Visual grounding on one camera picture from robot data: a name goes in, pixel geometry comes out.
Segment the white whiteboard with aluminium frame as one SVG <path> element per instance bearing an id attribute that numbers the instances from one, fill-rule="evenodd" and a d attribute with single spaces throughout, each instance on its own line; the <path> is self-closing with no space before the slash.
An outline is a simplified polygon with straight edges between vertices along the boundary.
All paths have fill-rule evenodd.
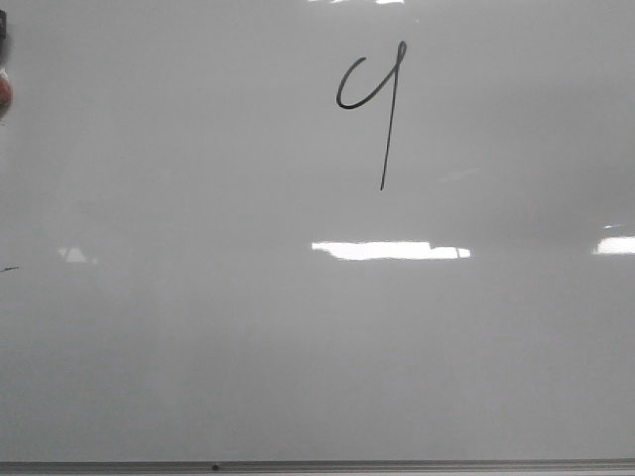
<path id="1" fill-rule="evenodd" d="M 634 454 L 630 1 L 5 1 L 1 457 Z"/>

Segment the black and white whiteboard marker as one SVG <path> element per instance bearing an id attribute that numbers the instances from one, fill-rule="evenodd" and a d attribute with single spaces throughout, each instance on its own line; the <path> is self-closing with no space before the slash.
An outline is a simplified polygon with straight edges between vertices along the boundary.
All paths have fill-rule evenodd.
<path id="1" fill-rule="evenodd" d="M 1 49 L 1 116 L 6 114 L 13 99 L 13 89 L 7 72 L 7 61 L 10 55 L 11 39 L 8 33 L 8 17 L 5 10 L 0 12 L 0 49 Z"/>

